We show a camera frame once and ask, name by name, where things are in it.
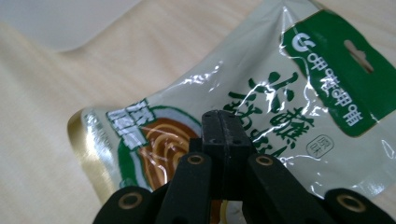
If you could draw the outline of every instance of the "green label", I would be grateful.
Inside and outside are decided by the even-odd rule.
[[[282,42],[347,135],[362,135],[395,110],[395,68],[341,17],[322,10]]]

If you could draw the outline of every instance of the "light wood surface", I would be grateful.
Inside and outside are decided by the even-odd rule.
[[[127,106],[200,62],[259,0],[143,0],[82,48],[43,49],[0,23],[0,223],[91,223],[101,205],[66,125]],[[396,65],[394,0],[320,0]],[[396,187],[375,198],[396,217]]]

